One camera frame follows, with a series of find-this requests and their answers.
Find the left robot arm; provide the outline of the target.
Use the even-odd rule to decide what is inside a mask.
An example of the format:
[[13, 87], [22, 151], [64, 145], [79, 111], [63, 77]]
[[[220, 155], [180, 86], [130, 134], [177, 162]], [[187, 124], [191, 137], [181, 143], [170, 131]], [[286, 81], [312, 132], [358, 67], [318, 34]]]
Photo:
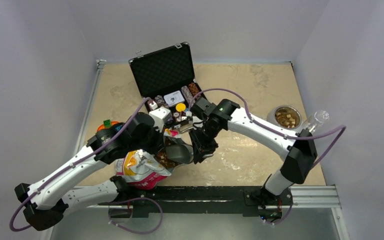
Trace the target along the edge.
[[126, 122], [97, 131], [79, 152], [50, 175], [33, 184], [17, 185], [14, 191], [21, 204], [10, 219], [10, 229], [14, 232], [25, 230], [14, 226], [19, 212], [23, 213], [27, 228], [43, 231], [78, 209], [112, 201], [118, 205], [126, 203], [129, 187], [121, 177], [92, 187], [74, 187], [129, 152], [157, 153], [163, 147], [164, 124], [170, 114], [164, 107], [149, 113], [137, 108]]

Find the pet food bag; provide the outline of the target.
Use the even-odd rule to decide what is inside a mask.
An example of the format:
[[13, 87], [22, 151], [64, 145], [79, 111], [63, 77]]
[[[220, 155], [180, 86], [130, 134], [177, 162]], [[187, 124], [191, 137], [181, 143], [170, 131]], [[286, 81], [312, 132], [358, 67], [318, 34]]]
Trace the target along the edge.
[[150, 154], [144, 150], [129, 152], [124, 158], [115, 161], [115, 173], [121, 176], [129, 185], [141, 189], [150, 190], [158, 182], [171, 176], [174, 169], [186, 165], [171, 161], [165, 151], [166, 138], [182, 139], [179, 132], [166, 129], [163, 133], [162, 149], [156, 154]]

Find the grey metal scoop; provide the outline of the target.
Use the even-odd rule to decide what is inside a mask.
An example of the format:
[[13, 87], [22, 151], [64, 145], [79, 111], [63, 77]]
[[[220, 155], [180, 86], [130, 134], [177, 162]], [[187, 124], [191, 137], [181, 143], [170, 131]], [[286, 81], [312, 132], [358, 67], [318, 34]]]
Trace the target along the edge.
[[169, 160], [179, 164], [190, 164], [194, 158], [194, 150], [190, 144], [186, 144], [181, 138], [166, 138], [165, 153]]

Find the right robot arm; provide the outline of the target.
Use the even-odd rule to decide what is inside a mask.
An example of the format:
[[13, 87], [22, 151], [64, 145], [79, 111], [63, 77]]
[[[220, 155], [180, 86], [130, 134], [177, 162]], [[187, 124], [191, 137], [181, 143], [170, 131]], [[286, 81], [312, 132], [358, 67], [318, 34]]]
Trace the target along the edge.
[[223, 99], [216, 105], [200, 97], [190, 110], [202, 120], [201, 127], [189, 131], [195, 164], [214, 153], [218, 147], [215, 138], [221, 130], [249, 137], [278, 154], [283, 164], [268, 177], [260, 191], [262, 200], [268, 204], [278, 200], [293, 184], [303, 184], [318, 156], [308, 130], [287, 130], [265, 120], [257, 125], [256, 117], [231, 100]]

